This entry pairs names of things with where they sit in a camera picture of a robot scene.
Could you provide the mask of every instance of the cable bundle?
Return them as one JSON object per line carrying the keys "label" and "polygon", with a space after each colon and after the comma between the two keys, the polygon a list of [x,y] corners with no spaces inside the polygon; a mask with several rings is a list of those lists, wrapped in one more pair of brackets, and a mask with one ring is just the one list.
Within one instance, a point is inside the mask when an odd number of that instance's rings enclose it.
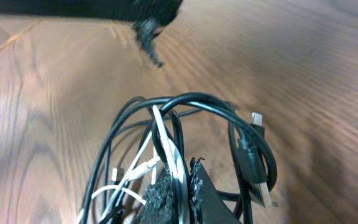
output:
{"label": "cable bundle", "polygon": [[[184,113],[177,113],[173,109],[176,105],[192,106],[197,109],[189,110]],[[143,108],[146,108],[149,111],[150,115],[152,116],[151,120],[139,121],[129,126],[123,128],[121,127],[132,114]],[[140,175],[143,175],[144,172],[148,172],[149,170],[155,170],[155,165],[159,160],[165,164],[166,168],[173,170],[172,159],[174,156],[176,156],[176,159],[181,161],[175,166],[177,171],[179,169],[183,169],[185,178],[189,180],[189,172],[184,160],[184,142],[180,117],[199,112],[199,110],[208,111],[229,121],[229,142],[234,168],[236,170],[237,181],[239,183],[240,194],[219,192],[219,195],[224,200],[237,201],[236,208],[234,210],[235,216],[239,218],[241,213],[243,213],[244,223],[252,223],[252,210],[250,208],[249,190],[252,188],[252,184],[261,184],[262,182],[266,183],[268,190],[273,188],[277,180],[277,167],[274,156],[261,133],[253,128],[249,123],[238,117],[234,111],[234,108],[229,103],[222,101],[213,95],[208,95],[205,93],[185,93],[176,97],[160,97],[151,98],[148,100],[143,97],[135,97],[128,101],[118,112],[118,115],[112,124],[108,136],[104,140],[100,152],[96,158],[91,177],[89,179],[88,187],[86,189],[82,206],[83,209],[81,210],[76,222],[86,223],[87,221],[91,200],[96,196],[96,192],[93,193],[94,185],[105,154],[107,154],[107,159],[104,166],[104,184],[108,185],[108,167],[112,140],[118,134],[121,134],[130,128],[140,125],[147,125],[145,133],[140,140],[138,154],[136,155],[134,161],[132,162],[130,168],[120,183],[118,183],[118,185],[115,187],[110,187],[111,189],[115,189],[115,191],[112,193],[107,204],[107,192],[104,192],[104,212],[102,214],[100,223],[107,223],[110,220],[114,220],[114,217],[122,214],[122,198],[124,192],[129,192],[129,190],[126,188],[129,186],[131,178],[133,179],[139,177]],[[172,121],[174,130],[173,135],[165,129],[165,126],[162,123],[162,118],[170,119]],[[239,146],[237,146],[235,140],[235,130],[237,130],[240,136]],[[155,156],[152,160],[144,163],[145,165],[141,164],[139,167],[136,167],[137,162],[139,161],[142,152],[145,150],[147,142],[150,138],[153,140]],[[264,158],[267,167],[267,174],[264,171],[263,162],[258,162],[259,156],[261,159],[262,157]],[[174,174],[171,172],[171,176],[179,175],[178,173],[179,172]],[[186,185],[187,189],[187,182],[183,182],[179,187],[183,187],[182,185]]]}

